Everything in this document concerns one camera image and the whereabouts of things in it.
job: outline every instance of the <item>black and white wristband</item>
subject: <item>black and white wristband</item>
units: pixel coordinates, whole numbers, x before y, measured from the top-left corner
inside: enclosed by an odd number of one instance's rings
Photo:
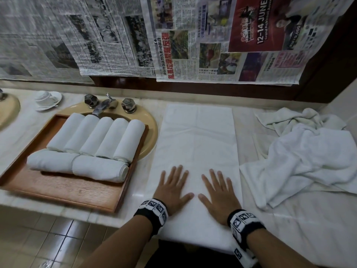
[[[156,198],[151,198],[139,206],[138,210],[134,216],[145,216],[150,220],[152,224],[152,233],[151,236],[154,236],[158,233],[160,228],[166,223],[167,220],[167,208],[166,205]]]
[[[231,228],[233,237],[240,248],[244,251],[249,249],[247,236],[254,230],[264,228],[263,223],[252,213],[243,209],[232,212],[227,219],[227,224]]]

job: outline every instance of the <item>tile floor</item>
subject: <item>tile floor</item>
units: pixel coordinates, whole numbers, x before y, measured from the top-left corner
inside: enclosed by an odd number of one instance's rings
[[[0,206],[1,268],[77,268],[116,228]],[[136,268],[157,249],[152,239]]]

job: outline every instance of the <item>rolled white towel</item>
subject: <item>rolled white towel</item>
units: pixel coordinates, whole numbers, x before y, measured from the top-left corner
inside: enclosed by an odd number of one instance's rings
[[[72,174],[72,163],[79,154],[41,149],[27,157],[32,170]]]
[[[76,132],[79,124],[83,121],[84,116],[78,113],[73,113],[67,118],[66,122],[62,125],[61,129],[47,144],[47,149],[54,151],[65,151],[65,145]]]
[[[89,135],[92,133],[98,122],[99,118],[94,115],[85,116],[75,133],[65,145],[65,152],[79,154],[79,150],[87,141]]]
[[[109,131],[105,135],[103,142],[100,144],[95,156],[107,159],[113,159],[116,147],[128,126],[127,122],[123,118],[114,120],[113,124],[110,126]]]
[[[82,155],[94,156],[112,123],[113,120],[110,117],[102,117],[88,137],[87,141],[79,150],[79,153]]]
[[[94,180],[123,182],[129,167],[124,162],[81,155],[73,162],[73,174]]]
[[[140,120],[133,119],[130,121],[114,152],[113,158],[118,161],[131,163],[144,130],[145,124]]]

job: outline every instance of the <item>finger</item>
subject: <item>finger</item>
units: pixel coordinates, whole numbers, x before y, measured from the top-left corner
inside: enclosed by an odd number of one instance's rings
[[[163,185],[165,183],[165,174],[166,174],[165,170],[161,172],[160,181],[158,183],[159,185]]]
[[[230,193],[234,193],[233,191],[233,185],[232,185],[232,181],[230,178],[227,178],[227,185],[228,185],[228,192]]]
[[[172,182],[173,175],[174,175],[175,171],[176,171],[176,166],[173,166],[171,168],[171,172],[170,172],[169,176],[167,177],[166,184],[170,184]]]
[[[220,181],[222,191],[227,191],[226,182],[224,181],[222,172],[218,171],[217,175],[218,175],[218,180]]]
[[[189,171],[186,170],[184,174],[182,175],[182,179],[178,182],[177,187],[180,188],[180,190],[184,187],[185,182],[187,180],[187,177],[189,176]]]
[[[181,176],[181,171],[182,171],[182,165],[179,165],[178,168],[176,168],[175,173],[173,174],[172,182],[170,183],[171,185],[175,186]]]
[[[213,205],[205,195],[199,194],[199,200],[206,206],[209,212],[212,211]]]
[[[192,198],[194,198],[194,193],[188,193],[180,198],[181,208],[187,204]]]
[[[210,193],[210,196],[212,196],[212,194],[214,193],[214,189],[212,187],[212,184],[210,183],[210,181],[208,180],[208,178],[202,174],[202,180],[203,182],[205,183],[206,187],[207,187],[207,190],[208,190],[208,193]]]
[[[222,190],[220,187],[220,184],[216,178],[216,174],[213,171],[213,169],[210,169],[210,175],[211,175],[211,179],[212,179],[212,184],[213,184],[213,188],[218,191],[218,190]]]

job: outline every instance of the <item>wooden tray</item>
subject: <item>wooden tray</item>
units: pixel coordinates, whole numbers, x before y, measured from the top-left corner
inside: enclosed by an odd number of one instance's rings
[[[60,130],[68,117],[56,114],[51,118],[0,177],[0,186],[2,189],[32,197],[114,213],[123,204],[149,127],[145,125],[144,133],[123,183],[96,181],[73,174],[30,170],[26,165],[27,157],[37,150],[46,148],[47,143]]]

